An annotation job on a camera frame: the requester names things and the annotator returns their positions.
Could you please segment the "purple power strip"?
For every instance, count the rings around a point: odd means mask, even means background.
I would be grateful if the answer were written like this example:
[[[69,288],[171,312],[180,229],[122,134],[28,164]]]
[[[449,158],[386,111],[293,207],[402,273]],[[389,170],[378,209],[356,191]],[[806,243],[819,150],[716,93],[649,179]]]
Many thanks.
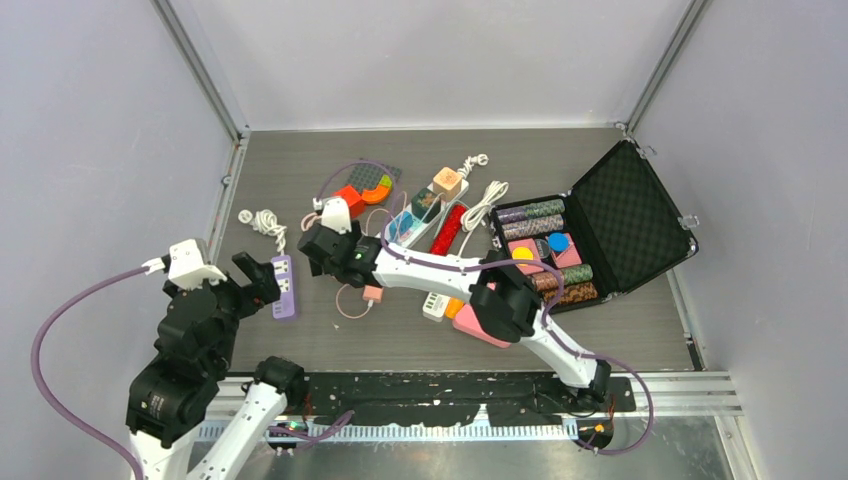
[[[272,305],[272,317],[277,321],[293,321],[297,316],[297,306],[291,256],[274,257],[272,266],[280,290],[279,299]]]

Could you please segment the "blue plug adapter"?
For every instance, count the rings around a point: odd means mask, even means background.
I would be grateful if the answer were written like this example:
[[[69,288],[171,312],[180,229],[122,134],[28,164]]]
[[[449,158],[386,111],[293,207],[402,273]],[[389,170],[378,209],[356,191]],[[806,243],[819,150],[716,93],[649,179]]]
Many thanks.
[[[389,221],[386,239],[389,242],[401,244],[412,235],[417,225],[415,216],[410,211],[403,211]]]

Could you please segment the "white multicolour power strip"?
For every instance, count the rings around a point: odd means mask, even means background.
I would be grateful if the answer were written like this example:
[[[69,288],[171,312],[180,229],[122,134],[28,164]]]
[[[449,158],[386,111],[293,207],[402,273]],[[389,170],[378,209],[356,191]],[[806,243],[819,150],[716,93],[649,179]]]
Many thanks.
[[[460,179],[459,190],[451,199],[446,200],[437,192],[435,183],[431,181],[388,222],[383,230],[387,240],[402,248],[411,248],[429,230],[443,225],[444,217],[453,206],[460,203],[469,186],[466,179]]]

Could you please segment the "dark green cube adapter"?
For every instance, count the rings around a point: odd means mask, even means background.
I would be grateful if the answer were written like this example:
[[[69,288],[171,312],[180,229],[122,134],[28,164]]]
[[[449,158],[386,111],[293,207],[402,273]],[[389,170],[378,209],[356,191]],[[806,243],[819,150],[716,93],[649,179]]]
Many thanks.
[[[410,202],[411,213],[422,223],[430,223],[441,208],[441,198],[427,187],[422,188]]]

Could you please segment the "beige cube adapter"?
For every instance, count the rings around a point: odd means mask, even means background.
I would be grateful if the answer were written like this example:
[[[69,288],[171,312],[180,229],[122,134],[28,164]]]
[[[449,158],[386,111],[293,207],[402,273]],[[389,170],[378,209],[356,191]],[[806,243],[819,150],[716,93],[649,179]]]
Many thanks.
[[[462,176],[450,167],[443,167],[432,181],[433,192],[443,201],[452,201],[461,190]]]

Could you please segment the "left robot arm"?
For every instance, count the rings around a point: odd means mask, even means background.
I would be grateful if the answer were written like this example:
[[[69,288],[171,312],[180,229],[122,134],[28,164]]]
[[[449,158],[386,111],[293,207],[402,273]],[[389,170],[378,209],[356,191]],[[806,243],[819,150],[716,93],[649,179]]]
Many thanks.
[[[169,298],[157,326],[156,354],[132,381],[126,425],[137,479],[232,479],[277,416],[298,412],[309,386],[304,369],[277,356],[261,361],[236,416],[195,466],[192,447],[207,409],[230,369],[241,320],[276,302],[281,291],[273,263],[245,252],[232,257],[249,282],[208,266],[192,288],[167,280]]]

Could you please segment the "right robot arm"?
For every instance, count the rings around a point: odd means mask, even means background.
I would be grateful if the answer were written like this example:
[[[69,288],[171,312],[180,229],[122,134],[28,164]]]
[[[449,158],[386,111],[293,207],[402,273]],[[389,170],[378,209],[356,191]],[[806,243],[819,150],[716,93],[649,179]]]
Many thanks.
[[[608,361],[566,334],[516,261],[498,251],[483,258],[437,256],[365,236],[357,226],[339,233],[320,224],[302,234],[297,248],[315,276],[356,288],[408,288],[457,298],[471,306],[484,333],[543,360],[571,388],[580,408],[596,410],[610,398]]]

